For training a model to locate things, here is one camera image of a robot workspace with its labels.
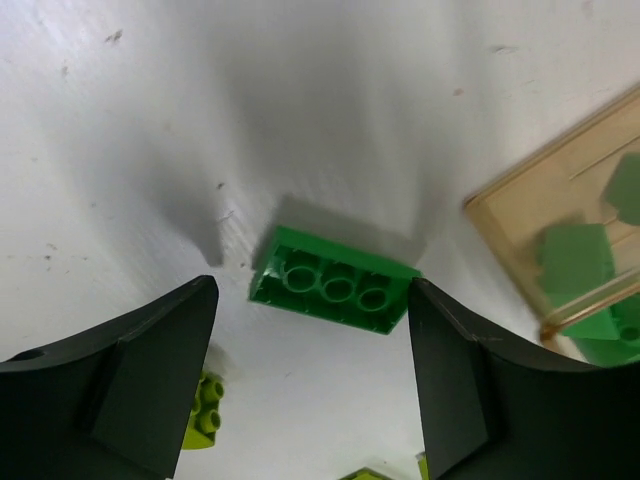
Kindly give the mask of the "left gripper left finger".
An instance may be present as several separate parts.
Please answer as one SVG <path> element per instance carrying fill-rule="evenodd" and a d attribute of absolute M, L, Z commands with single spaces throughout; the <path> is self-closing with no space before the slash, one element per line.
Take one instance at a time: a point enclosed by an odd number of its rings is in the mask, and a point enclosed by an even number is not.
<path fill-rule="evenodd" d="M 199 276 L 1 364 L 5 479 L 170 479 L 219 290 Z"/>

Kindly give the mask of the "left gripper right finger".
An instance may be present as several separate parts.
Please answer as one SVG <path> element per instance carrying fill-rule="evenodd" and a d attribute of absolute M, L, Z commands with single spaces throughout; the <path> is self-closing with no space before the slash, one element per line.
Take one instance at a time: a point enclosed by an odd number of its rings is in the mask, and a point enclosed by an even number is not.
<path fill-rule="evenodd" d="M 408 318 L 433 479 L 635 479 L 639 367 L 536 345 L 414 279 Z"/>

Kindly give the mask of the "green brick stack end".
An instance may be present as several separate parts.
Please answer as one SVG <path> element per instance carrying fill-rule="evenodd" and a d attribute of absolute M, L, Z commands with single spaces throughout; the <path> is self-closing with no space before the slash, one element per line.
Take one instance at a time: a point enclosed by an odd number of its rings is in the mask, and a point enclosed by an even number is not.
<path fill-rule="evenodd" d="M 603 224 L 565 224 L 546 230 L 539 250 L 539 285 L 559 308 L 608 283 L 616 276 L 611 245 Z"/>

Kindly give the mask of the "dark green 2x4 brick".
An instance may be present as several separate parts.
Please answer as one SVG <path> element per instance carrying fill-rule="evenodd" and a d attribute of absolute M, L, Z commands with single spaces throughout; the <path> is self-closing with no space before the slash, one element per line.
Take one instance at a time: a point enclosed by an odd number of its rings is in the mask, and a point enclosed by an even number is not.
<path fill-rule="evenodd" d="M 278 226 L 257 261 L 249 300 L 387 335 L 421 276 L 395 260 Z"/>

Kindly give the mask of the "long green brick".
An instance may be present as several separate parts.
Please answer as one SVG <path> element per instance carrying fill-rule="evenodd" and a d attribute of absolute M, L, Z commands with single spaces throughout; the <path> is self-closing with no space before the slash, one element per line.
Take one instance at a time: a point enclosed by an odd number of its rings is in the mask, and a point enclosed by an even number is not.
<path fill-rule="evenodd" d="M 617 212 L 617 218 L 628 225 L 639 225 L 640 158 L 638 152 L 627 152 L 619 160 L 602 194 L 603 201 Z"/>

